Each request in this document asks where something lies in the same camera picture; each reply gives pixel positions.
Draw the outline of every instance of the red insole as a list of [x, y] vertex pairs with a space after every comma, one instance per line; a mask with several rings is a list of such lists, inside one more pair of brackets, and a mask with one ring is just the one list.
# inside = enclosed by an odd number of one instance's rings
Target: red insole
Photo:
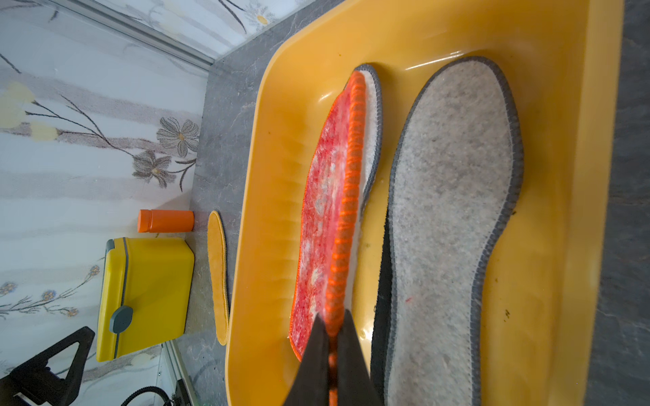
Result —
[[339, 313], [343, 320], [349, 253], [358, 215], [364, 125], [365, 80], [355, 72], [330, 110], [307, 177], [289, 327], [291, 346], [299, 359], [316, 314], [324, 317], [328, 332], [338, 331]]

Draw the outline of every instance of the gray countertop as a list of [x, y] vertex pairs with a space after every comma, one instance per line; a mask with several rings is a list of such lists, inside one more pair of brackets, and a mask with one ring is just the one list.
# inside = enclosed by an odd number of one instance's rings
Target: gray countertop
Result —
[[[185, 334], [176, 340], [200, 406], [227, 405], [225, 347], [215, 335], [205, 230], [219, 210], [229, 299], [255, 100], [268, 62], [342, 0], [318, 0], [223, 58], [205, 97], [191, 209], [196, 256]], [[626, 1], [610, 202], [586, 405], [650, 404], [650, 0]]]

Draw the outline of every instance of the yellow box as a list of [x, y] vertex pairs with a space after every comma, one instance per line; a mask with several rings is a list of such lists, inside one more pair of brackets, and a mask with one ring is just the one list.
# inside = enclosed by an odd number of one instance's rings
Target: yellow box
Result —
[[97, 361], [173, 340], [185, 330], [194, 254], [182, 238], [106, 244]]
[[226, 352], [229, 404], [281, 405], [296, 375], [287, 335], [302, 199], [325, 117], [352, 70], [373, 64], [383, 94], [382, 155], [352, 297], [369, 361], [400, 132], [431, 75], [481, 55], [508, 79], [525, 154], [516, 214], [487, 267], [483, 405], [581, 405], [622, 21], [622, 0], [348, 0], [287, 40], [257, 96]]

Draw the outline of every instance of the orange stitched edge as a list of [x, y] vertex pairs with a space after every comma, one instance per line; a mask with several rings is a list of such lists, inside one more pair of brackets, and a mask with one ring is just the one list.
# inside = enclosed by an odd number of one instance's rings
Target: orange stitched edge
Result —
[[330, 277], [325, 291], [325, 328], [330, 338], [336, 337], [343, 325], [345, 288], [350, 270], [350, 252], [359, 211], [359, 182], [363, 158], [365, 127], [365, 78], [359, 71], [350, 76], [350, 126], [348, 154], [343, 179], [343, 198], [339, 209], [339, 223], [334, 238]]

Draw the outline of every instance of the wall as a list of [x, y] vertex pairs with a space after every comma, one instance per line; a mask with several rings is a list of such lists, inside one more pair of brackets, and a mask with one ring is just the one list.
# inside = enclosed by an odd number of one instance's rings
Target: wall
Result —
[[215, 59], [313, 0], [97, 0]]
[[[31, 0], [0, 0], [0, 58], [1, 377], [96, 331], [106, 241], [136, 236], [138, 209], [189, 207], [207, 74]], [[95, 351], [74, 404], [156, 383], [159, 347]]]

